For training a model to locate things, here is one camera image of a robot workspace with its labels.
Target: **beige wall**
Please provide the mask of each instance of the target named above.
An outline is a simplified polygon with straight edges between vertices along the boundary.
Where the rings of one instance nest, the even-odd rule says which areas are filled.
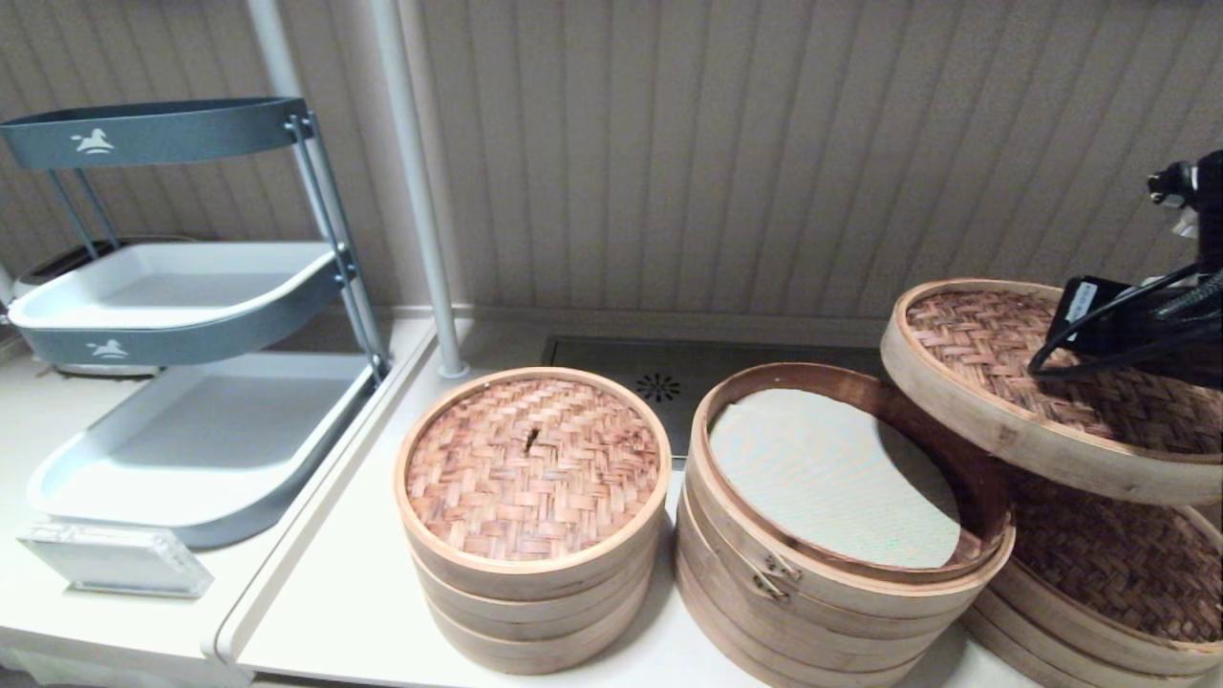
[[[423,303],[369,7],[283,10],[375,298]],[[426,0],[423,28],[479,304],[871,318],[944,275],[1151,274],[1191,247],[1146,174],[1223,136],[1223,2]],[[267,92],[237,0],[0,0],[0,57],[6,117]],[[286,154],[95,177],[131,232],[313,231]],[[67,244],[7,153],[0,197],[11,269]]]

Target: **black device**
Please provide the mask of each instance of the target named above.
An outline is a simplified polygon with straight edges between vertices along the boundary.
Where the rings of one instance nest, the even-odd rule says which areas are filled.
[[[1070,279],[1027,367],[1037,380],[1134,367],[1223,390],[1223,150],[1173,163],[1147,178],[1147,189],[1155,203],[1197,213],[1197,260],[1141,286]],[[1058,348],[1086,360],[1044,368]]]

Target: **white tray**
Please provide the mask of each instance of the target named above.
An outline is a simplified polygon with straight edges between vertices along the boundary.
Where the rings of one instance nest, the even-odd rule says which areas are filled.
[[[9,317],[51,363],[209,363],[296,330],[338,275],[323,241],[141,243],[38,286]]]
[[[364,400],[362,357],[249,354],[168,370],[46,458],[54,517],[164,527],[215,547],[274,524]]]

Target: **floor drain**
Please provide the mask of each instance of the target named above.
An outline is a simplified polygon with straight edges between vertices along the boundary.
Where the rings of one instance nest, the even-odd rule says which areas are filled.
[[[637,395],[647,402],[670,402],[680,396],[680,384],[669,375],[649,374],[637,381]]]

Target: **stacked bamboo steamer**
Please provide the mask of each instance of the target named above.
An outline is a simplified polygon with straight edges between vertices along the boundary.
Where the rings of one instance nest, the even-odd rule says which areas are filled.
[[[1223,535],[1169,505],[1219,500],[1223,395],[1131,369],[1037,385],[1025,367],[1059,296],[926,284],[884,335],[898,385],[1013,464],[1015,556],[964,622],[1042,686],[1189,686],[1223,664]]]
[[[719,468],[709,431],[728,406],[767,390],[844,402],[925,450],[960,513],[950,561],[904,568],[856,560],[753,510]],[[724,381],[697,409],[676,519],[676,582],[706,635],[766,683],[896,683],[1005,565],[1014,536],[996,463],[874,379],[812,364],[759,367]]]
[[[394,478],[433,618],[472,660],[559,671],[640,611],[670,446],[624,387],[556,368],[476,380],[422,417]]]

